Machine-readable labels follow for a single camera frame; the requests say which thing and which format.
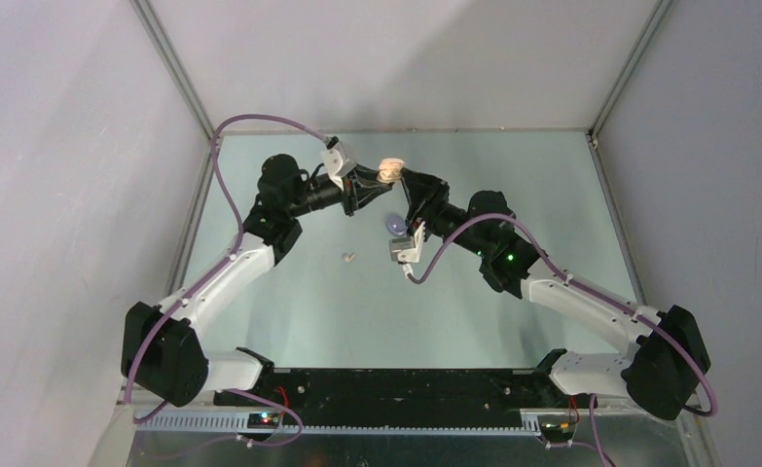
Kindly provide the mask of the beige earbud charging case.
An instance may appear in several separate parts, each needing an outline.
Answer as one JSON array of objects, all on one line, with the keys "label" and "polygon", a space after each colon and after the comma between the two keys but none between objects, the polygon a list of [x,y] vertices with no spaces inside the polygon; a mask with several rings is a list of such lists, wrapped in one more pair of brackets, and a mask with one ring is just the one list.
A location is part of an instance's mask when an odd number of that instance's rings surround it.
[{"label": "beige earbud charging case", "polygon": [[384,184],[394,184],[402,179],[405,162],[399,158],[385,158],[378,166],[377,180]]}]

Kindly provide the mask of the purple earbud charging case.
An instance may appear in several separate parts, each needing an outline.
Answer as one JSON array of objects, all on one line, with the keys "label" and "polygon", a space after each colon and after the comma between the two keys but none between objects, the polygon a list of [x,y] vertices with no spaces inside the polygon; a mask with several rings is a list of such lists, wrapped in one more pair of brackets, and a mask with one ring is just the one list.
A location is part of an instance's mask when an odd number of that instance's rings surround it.
[{"label": "purple earbud charging case", "polygon": [[395,237],[407,235],[408,227],[406,221],[398,214],[388,214],[385,217],[384,224],[387,231]]}]

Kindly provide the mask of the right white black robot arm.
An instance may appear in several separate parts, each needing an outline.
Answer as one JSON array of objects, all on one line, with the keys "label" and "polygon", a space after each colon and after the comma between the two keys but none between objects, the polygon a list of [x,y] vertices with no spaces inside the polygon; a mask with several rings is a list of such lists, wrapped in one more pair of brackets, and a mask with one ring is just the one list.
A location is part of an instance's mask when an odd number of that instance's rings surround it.
[{"label": "right white black robot arm", "polygon": [[449,184],[434,175],[403,168],[400,182],[411,245],[393,257],[411,282],[425,283],[456,245],[479,258],[479,273],[493,291],[547,307],[612,347],[603,354],[567,350],[555,358],[533,382],[540,403],[557,407],[587,394],[626,397],[664,420],[684,411],[719,413],[708,351],[689,310],[659,310],[557,266],[499,191],[480,191],[462,209],[450,203]]}]

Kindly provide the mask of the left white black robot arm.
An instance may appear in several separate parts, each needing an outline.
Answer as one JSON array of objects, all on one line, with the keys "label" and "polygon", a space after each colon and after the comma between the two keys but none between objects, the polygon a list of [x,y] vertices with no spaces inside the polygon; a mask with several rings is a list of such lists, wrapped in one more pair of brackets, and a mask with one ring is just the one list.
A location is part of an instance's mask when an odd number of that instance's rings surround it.
[{"label": "left white black robot arm", "polygon": [[209,352],[201,339],[249,284],[291,251],[302,233],[300,216],[333,205],[351,215],[389,192],[404,167],[390,158],[367,168],[336,149],[322,157],[323,175],[307,174],[286,154],[266,159],[253,206],[214,264],[158,304],[138,302],[129,309],[121,362],[128,389],[139,385],[175,407],[205,391],[237,389],[257,406],[272,399],[275,379],[264,372],[265,358],[242,348]]}]

